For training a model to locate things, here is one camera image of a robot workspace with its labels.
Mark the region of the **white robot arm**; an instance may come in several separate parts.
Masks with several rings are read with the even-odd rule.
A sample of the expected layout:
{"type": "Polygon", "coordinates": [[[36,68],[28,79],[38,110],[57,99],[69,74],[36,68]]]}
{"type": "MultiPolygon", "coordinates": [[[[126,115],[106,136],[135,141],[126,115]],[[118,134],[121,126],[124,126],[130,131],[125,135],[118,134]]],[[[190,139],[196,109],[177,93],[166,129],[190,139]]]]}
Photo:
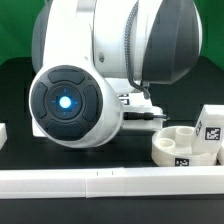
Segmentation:
{"type": "Polygon", "coordinates": [[[32,40],[34,136],[89,148],[161,129],[149,88],[182,78],[201,45],[194,0],[45,0],[32,40]]]}

